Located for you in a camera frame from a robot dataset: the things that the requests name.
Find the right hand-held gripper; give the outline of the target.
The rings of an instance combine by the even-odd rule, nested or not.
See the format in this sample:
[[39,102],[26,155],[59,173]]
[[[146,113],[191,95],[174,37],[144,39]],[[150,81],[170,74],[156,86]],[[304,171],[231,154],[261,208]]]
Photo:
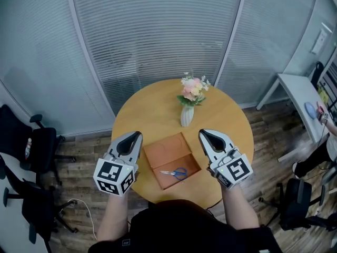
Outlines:
[[234,147],[226,134],[212,129],[200,129],[198,138],[209,159],[207,171],[223,187],[231,189],[253,173],[246,154]]

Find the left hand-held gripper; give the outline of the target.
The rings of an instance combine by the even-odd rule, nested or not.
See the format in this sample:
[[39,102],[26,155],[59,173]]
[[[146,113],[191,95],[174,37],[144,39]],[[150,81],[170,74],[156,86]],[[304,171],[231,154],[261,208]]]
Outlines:
[[115,196],[127,193],[137,179],[142,143],[140,131],[126,133],[112,141],[108,152],[99,158],[93,175],[100,191]]

